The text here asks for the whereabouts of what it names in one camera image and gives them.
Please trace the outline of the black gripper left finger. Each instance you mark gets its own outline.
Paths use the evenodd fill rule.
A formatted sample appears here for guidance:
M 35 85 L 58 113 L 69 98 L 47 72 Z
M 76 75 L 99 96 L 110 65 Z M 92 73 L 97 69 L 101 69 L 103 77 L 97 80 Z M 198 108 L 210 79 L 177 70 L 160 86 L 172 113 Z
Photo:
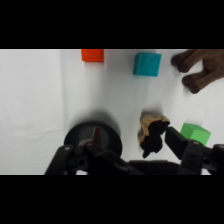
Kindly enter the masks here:
M 93 129 L 92 137 L 77 147 L 60 146 L 53 156 L 46 175 L 76 175 L 85 171 L 89 175 L 141 175 L 141 172 L 122 160 L 113 151 L 99 146 L 100 128 Z

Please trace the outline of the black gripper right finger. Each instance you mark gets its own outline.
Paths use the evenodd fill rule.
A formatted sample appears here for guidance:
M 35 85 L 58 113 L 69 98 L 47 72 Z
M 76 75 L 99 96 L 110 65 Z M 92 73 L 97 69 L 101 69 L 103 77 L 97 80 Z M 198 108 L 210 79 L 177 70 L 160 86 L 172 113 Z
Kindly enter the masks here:
M 166 130 L 165 143 L 181 161 L 178 175 L 200 175 L 203 169 L 212 175 L 224 175 L 224 144 L 208 148 L 186 139 L 173 127 Z

